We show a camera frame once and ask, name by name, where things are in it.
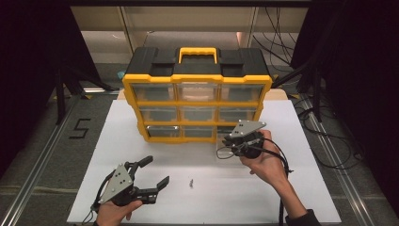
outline white paper sheet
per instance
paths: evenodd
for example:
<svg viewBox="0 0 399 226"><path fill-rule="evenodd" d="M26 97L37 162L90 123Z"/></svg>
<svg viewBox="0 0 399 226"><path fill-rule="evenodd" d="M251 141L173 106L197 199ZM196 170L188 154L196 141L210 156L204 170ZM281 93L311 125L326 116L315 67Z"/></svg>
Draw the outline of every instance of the white paper sheet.
<svg viewBox="0 0 399 226"><path fill-rule="evenodd" d="M284 151L290 181L307 208L320 222L341 222L323 177L311 154L290 101L265 101L260 121ZM260 224L276 223L279 197L239 159L223 163L215 144L147 143L136 128L136 115L126 101L114 101L72 207L68 222L82 222L104 177L118 163L152 155L153 162L136 173L135 186L151 188L166 176L169 185L156 204L134 211L130 222L150 224Z"/></svg>

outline black curtain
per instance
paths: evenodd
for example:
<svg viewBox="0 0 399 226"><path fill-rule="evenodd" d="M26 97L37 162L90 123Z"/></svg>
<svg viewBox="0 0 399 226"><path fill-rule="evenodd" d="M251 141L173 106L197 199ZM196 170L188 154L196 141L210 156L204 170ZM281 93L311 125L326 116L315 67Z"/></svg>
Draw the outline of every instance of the black curtain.
<svg viewBox="0 0 399 226"><path fill-rule="evenodd" d="M399 216L399 3L350 1L334 40L327 95L359 144L381 190ZM332 11L311 8L298 37L293 67L311 55Z"/></svg>
<svg viewBox="0 0 399 226"><path fill-rule="evenodd" d="M64 1L0 1L0 34L1 176L45 109L56 73L74 93L81 91L80 77L66 67L100 77Z"/></svg>

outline floor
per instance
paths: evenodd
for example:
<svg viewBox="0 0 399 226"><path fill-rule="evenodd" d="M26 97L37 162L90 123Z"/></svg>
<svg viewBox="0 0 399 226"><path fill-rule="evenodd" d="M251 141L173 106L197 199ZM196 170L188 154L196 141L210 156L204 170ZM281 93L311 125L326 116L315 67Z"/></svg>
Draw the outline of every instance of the floor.
<svg viewBox="0 0 399 226"><path fill-rule="evenodd" d="M101 78L106 84L120 88L121 82L117 74L126 69L128 63L126 58L129 53L123 49L118 53L112 53L115 48L104 48L98 40L96 40L97 42L90 40L90 36L94 38L97 36L86 34L85 38ZM263 45L272 49L272 52L277 55L270 56L268 52L264 51L264 58L269 66L270 74L278 78L278 76L284 76L291 70L284 63L285 60L289 60L290 56L284 54L280 46L276 44L272 46L271 42L267 40L272 40L274 34L259 33L255 34L255 38L252 47L259 48ZM295 46L295 34L285 34L282 39L286 46L292 48ZM233 33L188 32L176 35L168 32L152 32L149 33L145 45L160 48L178 46L238 48ZM112 57L119 57L119 59L112 60ZM311 106L311 90L309 93L298 95L295 89L298 79L299 77L294 78L281 88L286 91L299 114ZM82 85L93 87L87 82L82 82ZM26 202L19 208L22 212L18 213L16 225L70 225L66 222L66 219L102 131L108 109L112 101L117 99L116 92L97 93L82 98L69 96L66 89L65 93L67 94L67 109L70 111L66 120L63 121L64 126L62 128L56 127L56 99L52 95L49 98L46 111L36 125L25 148L18 153L0 181L0 213L3 215L3 213L8 212L7 210L11 207L14 199L17 198L21 187L24 187L28 182L29 177L31 177L30 173L37 168L35 164L38 159L43 158L41 154L49 154L45 158L47 160L43 164L42 171L39 173L39 180L36 184L33 184L31 195L25 199ZM399 225L399 219L391 210L375 182L367 167L367 161L358 160L361 159L361 148L351 138L349 131L340 119L335 116L334 109L329 104L328 97L325 94L322 98L321 111L322 123L314 122L312 114L309 116L303 114L299 118L303 120L306 127L310 128L304 127L304 132L314 154L320 160L319 169L342 218L340 225ZM87 132L76 130L77 125L79 128L87 128ZM311 132L311 129L316 127L325 129L329 136L320 136ZM59 137L55 140L54 145L51 145L48 140L54 133L59 133ZM339 165L345 159L347 161L342 166L336 167L345 167L345 170L331 167L332 165ZM351 197L353 194L358 195L359 199L353 199ZM354 201L365 206L363 212L356 210Z"/></svg>

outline metal rail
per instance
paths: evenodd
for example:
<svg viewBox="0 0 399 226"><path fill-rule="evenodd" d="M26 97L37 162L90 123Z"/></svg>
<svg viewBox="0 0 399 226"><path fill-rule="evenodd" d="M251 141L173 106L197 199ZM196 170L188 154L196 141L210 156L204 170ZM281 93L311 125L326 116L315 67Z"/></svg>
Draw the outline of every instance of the metal rail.
<svg viewBox="0 0 399 226"><path fill-rule="evenodd" d="M56 128L53 130L53 133L50 135L50 138L48 139L46 145L41 151L41 154L38 160L36 161L35 166L33 167L32 171L29 173L28 177L26 178L26 181L24 182L24 185L21 187L16 198L9 206L5 214L5 217L2 219L1 222L2 226L16 225L19 217L21 216L21 213L23 212L35 188L35 185L38 183L38 180L40 179L42 173L44 172L44 169L59 141L59 137L64 130L65 124L68 121L68 118L71 115L73 108L80 100L80 97L81 97L80 95L74 95L69 100L68 102L69 109L65 114L64 119L61 121L60 124L56 125Z"/></svg>
<svg viewBox="0 0 399 226"><path fill-rule="evenodd" d="M307 95L301 94L301 98L307 99L307 101L303 102L305 109L309 109L312 107L311 101L307 98ZM319 122L316 117L311 113L310 115L311 125L313 129L326 133L326 129L323 124ZM335 150L331 140L328 137L318 136L319 140L323 146L325 153L327 154L328 160L334 166L337 166L342 162L341 158L338 156L337 151ZM343 192L346 195L352 209L358 218L359 225L361 226L375 226L372 216L367 209L366 204L364 203L362 197L360 196L358 190L352 182L351 177L348 175L346 169L335 170L335 174L337 175L338 181L340 182Z"/></svg>

